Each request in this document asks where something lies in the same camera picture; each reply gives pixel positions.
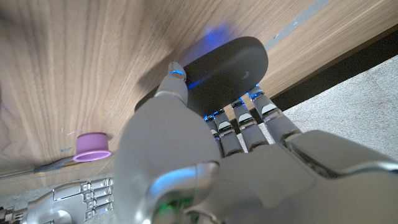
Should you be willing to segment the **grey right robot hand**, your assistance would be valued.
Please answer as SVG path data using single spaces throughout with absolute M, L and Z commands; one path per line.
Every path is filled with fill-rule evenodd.
M 23 223 L 84 223 L 113 210 L 113 179 L 72 182 L 28 203 Z

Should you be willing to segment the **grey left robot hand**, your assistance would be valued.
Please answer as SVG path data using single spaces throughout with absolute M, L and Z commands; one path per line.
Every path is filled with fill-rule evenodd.
M 301 132 L 259 87 L 250 99 L 274 140 L 245 111 L 244 152 L 226 119 L 214 137 L 190 110 L 172 62 L 125 126 L 114 168 L 121 223 L 396 223 L 397 162 L 319 130 Z

